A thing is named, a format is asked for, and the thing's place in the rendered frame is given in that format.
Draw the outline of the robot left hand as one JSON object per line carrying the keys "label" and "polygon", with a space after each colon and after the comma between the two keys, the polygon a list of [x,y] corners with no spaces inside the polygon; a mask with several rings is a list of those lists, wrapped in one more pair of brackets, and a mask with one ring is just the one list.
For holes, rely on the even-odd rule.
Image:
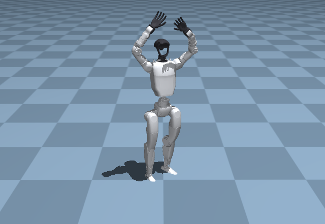
{"label": "robot left hand", "polygon": [[[180,19],[182,20],[182,22],[180,21]],[[180,30],[180,31],[182,31],[186,36],[187,36],[187,32],[190,30],[190,28],[189,27],[187,27],[186,26],[186,23],[184,22],[184,20],[182,19],[182,17],[180,17],[180,19],[178,18],[178,21],[180,22],[178,22],[177,20],[175,20],[176,22],[177,22],[177,24],[176,23],[174,23],[178,28],[174,28],[174,30]],[[191,31],[191,30],[190,30]],[[192,32],[192,31],[191,31]],[[188,36],[187,36],[188,37]]]}

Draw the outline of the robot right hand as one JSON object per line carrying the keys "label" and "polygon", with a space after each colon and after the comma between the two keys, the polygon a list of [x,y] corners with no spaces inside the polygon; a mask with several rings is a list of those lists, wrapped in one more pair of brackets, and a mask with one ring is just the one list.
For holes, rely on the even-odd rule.
{"label": "robot right hand", "polygon": [[[161,26],[163,26],[163,25],[166,23],[166,22],[162,23],[162,22],[165,20],[165,18],[166,18],[166,16],[163,18],[164,13],[163,13],[162,16],[161,16],[162,12],[159,14],[159,16],[158,16],[158,13],[159,13],[159,11],[157,12],[155,18],[152,20],[151,24],[148,25],[148,26],[150,26],[150,27],[153,28],[153,30],[151,31],[150,34],[152,34],[152,33],[155,31],[155,28],[161,27]],[[158,17],[157,17],[157,16],[158,16]],[[161,18],[160,18],[160,16],[161,16]],[[156,17],[157,17],[157,19],[156,19]],[[160,19],[159,19],[159,18],[160,18]],[[161,21],[162,18],[163,18],[163,20]],[[158,20],[158,19],[159,19],[159,20]],[[161,23],[162,23],[162,24],[161,24]]]}

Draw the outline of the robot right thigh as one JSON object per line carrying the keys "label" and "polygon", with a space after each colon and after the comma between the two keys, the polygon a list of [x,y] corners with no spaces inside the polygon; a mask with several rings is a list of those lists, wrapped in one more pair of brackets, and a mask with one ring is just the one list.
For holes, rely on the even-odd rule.
{"label": "robot right thigh", "polygon": [[158,136],[158,116],[157,110],[152,109],[144,114],[144,118],[147,121],[146,133],[147,133],[147,148],[155,150],[157,136]]}

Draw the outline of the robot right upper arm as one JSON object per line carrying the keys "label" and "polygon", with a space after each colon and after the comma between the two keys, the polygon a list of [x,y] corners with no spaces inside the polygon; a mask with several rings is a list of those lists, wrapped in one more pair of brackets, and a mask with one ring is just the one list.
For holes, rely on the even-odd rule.
{"label": "robot right upper arm", "polygon": [[145,56],[143,56],[141,53],[142,53],[142,49],[138,45],[135,45],[132,48],[132,54],[133,54],[133,56],[140,63],[140,65],[142,66],[142,68],[146,72],[148,72],[150,74],[152,72],[152,69],[153,69],[152,63],[150,61],[147,61],[147,59],[145,58]]}

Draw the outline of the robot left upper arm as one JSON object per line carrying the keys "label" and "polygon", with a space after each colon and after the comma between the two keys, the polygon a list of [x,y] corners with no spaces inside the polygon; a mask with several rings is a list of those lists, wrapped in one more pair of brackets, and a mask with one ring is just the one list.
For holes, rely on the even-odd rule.
{"label": "robot left upper arm", "polygon": [[183,53],[179,58],[173,60],[176,65],[176,70],[183,67],[183,65],[188,61],[194,54],[198,52],[197,46],[188,47],[188,51]]}

